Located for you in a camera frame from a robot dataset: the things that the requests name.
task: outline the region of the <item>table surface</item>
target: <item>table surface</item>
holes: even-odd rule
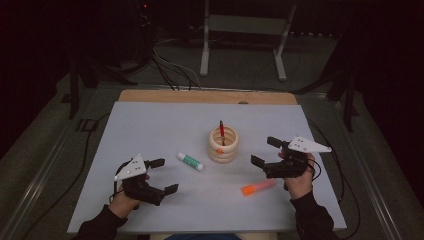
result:
[[[241,139],[237,158],[228,164],[215,163],[206,153],[207,135],[219,120],[235,128]],[[266,144],[267,136],[291,140],[295,135],[313,140],[292,94],[124,90],[108,120],[68,232],[77,232],[107,203],[116,169],[138,153],[145,160],[166,160],[165,166],[149,171],[151,186],[163,189],[179,183],[180,187],[159,207],[143,204],[120,228],[122,232],[293,230],[294,209],[281,179],[275,187],[249,197],[240,188],[265,179],[263,171],[250,163],[251,154],[267,162],[279,161],[279,150]],[[205,169],[188,167],[176,159],[178,152],[198,159]],[[323,170],[314,182],[317,201],[327,208],[335,228],[345,228],[325,167],[320,156],[314,156]]]

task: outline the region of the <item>dark jacket sleeve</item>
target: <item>dark jacket sleeve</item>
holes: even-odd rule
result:
[[[78,231],[78,235],[73,240],[108,240],[114,239],[117,229],[127,222],[127,218],[122,219],[113,214],[107,205],[94,219],[84,222]]]
[[[325,207],[317,204],[312,191],[299,199],[290,201],[296,209],[296,227],[300,239],[339,239],[333,232],[333,219]]]

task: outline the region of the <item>hand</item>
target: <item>hand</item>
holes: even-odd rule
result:
[[[278,153],[278,156],[284,159],[284,151]],[[312,154],[306,153],[309,164],[313,167],[315,158]],[[313,169],[306,168],[302,176],[295,178],[284,178],[292,200],[301,198],[312,191]]]
[[[118,194],[113,197],[112,202],[109,204],[109,209],[119,218],[126,218],[132,210],[140,205],[141,201],[132,199],[125,195],[122,185],[119,187]]]

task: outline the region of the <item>glue stick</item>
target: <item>glue stick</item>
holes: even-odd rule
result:
[[[275,185],[275,183],[276,183],[275,179],[270,178],[270,179],[267,179],[267,180],[262,181],[262,182],[258,182],[258,183],[254,183],[254,184],[244,186],[244,187],[241,188],[241,192],[243,193],[244,196],[248,196],[248,195],[253,194],[255,192],[258,192],[260,190],[272,187],[272,186]]]
[[[177,158],[178,160],[181,160],[183,163],[189,165],[190,167],[196,169],[197,171],[203,170],[203,164],[201,164],[196,159],[190,157],[189,155],[186,155],[184,153],[178,153]]]

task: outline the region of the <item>orange glue stick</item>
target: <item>orange glue stick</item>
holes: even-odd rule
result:
[[[241,192],[243,193],[244,196],[249,196],[250,194],[253,194],[255,192],[261,191],[263,189],[266,188],[270,188],[272,186],[274,186],[276,183],[274,178],[270,178],[267,179],[265,181],[262,182],[258,182],[258,183],[254,183],[254,184],[250,184],[247,186],[244,186],[241,188]]]

